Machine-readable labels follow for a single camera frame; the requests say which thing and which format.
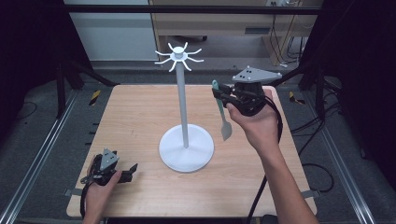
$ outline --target wooden tabletop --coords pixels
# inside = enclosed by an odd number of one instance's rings
[[[182,174],[168,168],[159,154],[163,134],[181,123],[176,85],[119,85],[110,95],[79,180],[87,173],[95,154],[105,147],[117,150],[119,170],[138,163],[130,183],[118,184],[105,217],[246,217],[264,176],[262,164],[243,130],[225,110],[233,135],[223,141],[221,116],[210,85],[186,85],[188,123],[207,130],[215,151],[203,169]],[[288,123],[272,87],[274,101],[283,116],[280,148],[301,191],[309,190],[291,138]],[[314,213],[314,200],[306,199]],[[79,196],[72,196],[67,214],[79,217]],[[254,217],[275,215],[268,185]]]

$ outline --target white mug tree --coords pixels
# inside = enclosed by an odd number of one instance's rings
[[[156,64],[164,64],[171,60],[174,62],[169,72],[172,72],[176,68],[181,116],[181,124],[169,129],[163,135],[159,145],[160,156],[169,168],[181,173],[191,173],[203,168],[212,158],[214,151],[214,143],[210,134],[202,127],[187,122],[184,67],[189,71],[191,69],[185,61],[186,59],[196,63],[204,61],[190,58],[189,55],[196,54],[201,49],[187,53],[184,51],[187,45],[188,43],[186,43],[184,48],[172,48],[171,44],[168,44],[169,48],[173,51],[172,53],[155,51],[159,55],[169,56],[169,59]]]

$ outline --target human hand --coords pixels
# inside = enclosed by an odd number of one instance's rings
[[[97,224],[102,218],[108,199],[120,180],[122,171],[117,171],[105,186],[92,183],[85,198],[86,212],[83,224]]]
[[[273,99],[271,90],[264,90],[270,99]],[[247,117],[243,116],[232,104],[227,104],[230,117],[244,130],[249,143],[261,152],[278,148],[277,140],[277,117],[271,106],[266,105],[258,114]]]

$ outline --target wall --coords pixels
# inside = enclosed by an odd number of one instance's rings
[[[67,5],[147,5],[147,0],[64,0]],[[157,61],[148,13],[70,13],[91,61]]]

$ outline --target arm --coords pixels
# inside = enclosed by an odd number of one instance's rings
[[[122,171],[117,171],[111,176],[110,181],[105,186],[92,183],[88,188],[87,197],[85,199],[86,212],[83,224],[97,224],[102,218],[105,211],[107,201],[111,192],[120,180]]]
[[[272,99],[271,91],[264,92]],[[227,104],[227,108],[231,119],[242,127],[262,160],[279,223],[318,223],[280,151],[275,111],[266,105],[257,115],[245,117],[232,104]]]

